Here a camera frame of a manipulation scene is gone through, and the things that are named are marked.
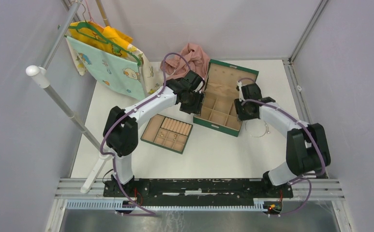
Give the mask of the green jewelry box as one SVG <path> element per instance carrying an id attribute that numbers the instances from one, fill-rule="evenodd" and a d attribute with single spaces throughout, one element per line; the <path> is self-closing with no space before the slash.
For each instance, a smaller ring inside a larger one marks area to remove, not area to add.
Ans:
<path id="1" fill-rule="evenodd" d="M 193 123 L 237 137 L 242 126 L 235 109 L 235 100 L 239 98 L 237 82 L 251 84 L 258 74 L 254 69 L 211 59 L 201 113 L 194 115 Z"/>

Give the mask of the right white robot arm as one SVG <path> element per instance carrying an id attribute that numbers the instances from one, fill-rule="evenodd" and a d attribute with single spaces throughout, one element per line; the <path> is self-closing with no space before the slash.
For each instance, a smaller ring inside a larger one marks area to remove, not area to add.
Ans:
<path id="1" fill-rule="evenodd" d="M 263 174 L 261 191 L 274 197 L 281 185 L 296 183 L 306 176 L 323 176 L 331 158 L 324 127 L 295 118 L 271 97 L 262 97 L 256 83 L 237 81 L 239 97 L 234 100 L 240 121 L 260 119 L 273 126 L 285 139 L 285 160 Z"/>

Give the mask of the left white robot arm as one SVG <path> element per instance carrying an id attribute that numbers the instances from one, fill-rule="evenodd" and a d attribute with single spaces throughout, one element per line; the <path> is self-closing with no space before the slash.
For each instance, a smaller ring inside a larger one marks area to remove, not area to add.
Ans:
<path id="1" fill-rule="evenodd" d="M 138 130 L 156 114 L 174 105 L 187 114 L 199 114 L 205 94 L 201 91 L 205 80 L 193 71 L 184 77 L 165 79 L 152 95 L 127 108 L 113 107 L 108 115 L 100 152 L 113 158 L 113 171 L 117 181 L 115 191 L 128 197 L 134 190 L 131 180 L 132 152 L 139 142 Z"/>

